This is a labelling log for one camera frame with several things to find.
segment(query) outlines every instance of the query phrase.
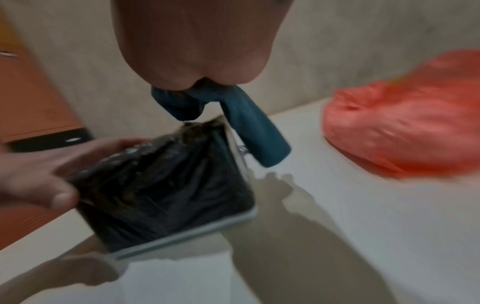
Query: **black plastic wrap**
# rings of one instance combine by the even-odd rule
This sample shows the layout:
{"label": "black plastic wrap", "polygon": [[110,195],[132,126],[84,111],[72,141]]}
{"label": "black plastic wrap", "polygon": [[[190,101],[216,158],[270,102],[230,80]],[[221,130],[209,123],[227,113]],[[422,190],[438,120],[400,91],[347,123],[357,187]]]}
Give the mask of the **black plastic wrap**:
{"label": "black plastic wrap", "polygon": [[223,117],[187,123],[83,171],[77,209],[115,252],[248,212],[254,197]]}

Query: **blue cleaning cloth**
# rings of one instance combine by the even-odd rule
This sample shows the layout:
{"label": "blue cleaning cloth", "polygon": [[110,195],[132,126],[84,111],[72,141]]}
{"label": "blue cleaning cloth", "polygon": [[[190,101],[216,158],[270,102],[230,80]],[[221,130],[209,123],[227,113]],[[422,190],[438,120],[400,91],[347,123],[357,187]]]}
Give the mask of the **blue cleaning cloth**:
{"label": "blue cleaning cloth", "polygon": [[292,150],[265,113],[238,86],[223,86],[202,79],[181,92],[152,88],[151,95],[180,121],[194,120],[202,114],[207,103],[220,102],[231,127],[263,167],[279,164]]}

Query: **red bag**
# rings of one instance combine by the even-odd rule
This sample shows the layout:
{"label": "red bag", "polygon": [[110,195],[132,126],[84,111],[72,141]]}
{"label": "red bag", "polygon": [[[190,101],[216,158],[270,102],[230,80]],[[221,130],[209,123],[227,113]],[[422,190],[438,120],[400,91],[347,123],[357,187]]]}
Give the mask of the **red bag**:
{"label": "red bag", "polygon": [[325,138],[392,177],[480,168],[480,50],[456,51],[396,82],[338,90]]}

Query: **gray wall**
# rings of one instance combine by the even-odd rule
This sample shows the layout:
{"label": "gray wall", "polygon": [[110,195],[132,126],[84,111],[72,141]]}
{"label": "gray wall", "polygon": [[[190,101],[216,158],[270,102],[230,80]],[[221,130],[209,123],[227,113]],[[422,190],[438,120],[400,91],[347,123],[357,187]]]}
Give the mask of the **gray wall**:
{"label": "gray wall", "polygon": [[[52,82],[97,136],[179,124],[117,49],[107,0],[0,0]],[[267,69],[245,89],[267,113],[399,76],[442,52],[480,47],[477,0],[297,0]],[[205,118],[218,113],[210,107]]]}

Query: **black strip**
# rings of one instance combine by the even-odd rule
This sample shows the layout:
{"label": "black strip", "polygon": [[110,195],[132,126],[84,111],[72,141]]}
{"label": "black strip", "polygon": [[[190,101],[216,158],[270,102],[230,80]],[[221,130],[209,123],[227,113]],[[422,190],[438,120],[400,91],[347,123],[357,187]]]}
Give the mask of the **black strip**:
{"label": "black strip", "polygon": [[7,143],[12,152],[36,152],[85,143],[93,139],[87,129],[75,129],[20,139]]}

